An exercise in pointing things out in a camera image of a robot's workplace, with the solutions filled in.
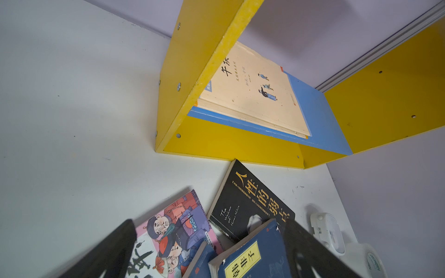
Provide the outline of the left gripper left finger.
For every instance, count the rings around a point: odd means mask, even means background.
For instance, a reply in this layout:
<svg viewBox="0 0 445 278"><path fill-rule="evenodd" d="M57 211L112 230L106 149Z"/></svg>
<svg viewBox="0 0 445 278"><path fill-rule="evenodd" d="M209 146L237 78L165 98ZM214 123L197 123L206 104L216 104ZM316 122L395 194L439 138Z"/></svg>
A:
<svg viewBox="0 0 445 278"><path fill-rule="evenodd" d="M137 239L131 219L125 220L61 278L124 278Z"/></svg>

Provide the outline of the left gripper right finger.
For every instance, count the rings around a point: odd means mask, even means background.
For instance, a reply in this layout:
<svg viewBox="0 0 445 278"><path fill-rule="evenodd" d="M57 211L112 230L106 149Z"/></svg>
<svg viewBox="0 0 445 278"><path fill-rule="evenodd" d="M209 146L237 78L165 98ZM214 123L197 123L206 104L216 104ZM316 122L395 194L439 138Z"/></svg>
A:
<svg viewBox="0 0 445 278"><path fill-rule="evenodd" d="M293 278L359 277L296 221L287 221L283 239Z"/></svg>

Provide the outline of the cream book blue edge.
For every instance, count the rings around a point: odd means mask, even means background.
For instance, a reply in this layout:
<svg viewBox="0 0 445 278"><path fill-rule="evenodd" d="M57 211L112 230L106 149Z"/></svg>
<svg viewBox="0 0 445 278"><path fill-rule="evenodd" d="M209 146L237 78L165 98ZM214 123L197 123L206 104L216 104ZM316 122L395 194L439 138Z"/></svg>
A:
<svg viewBox="0 0 445 278"><path fill-rule="evenodd" d="M308 139L310 129L281 66L237 42L195 106Z"/></svg>

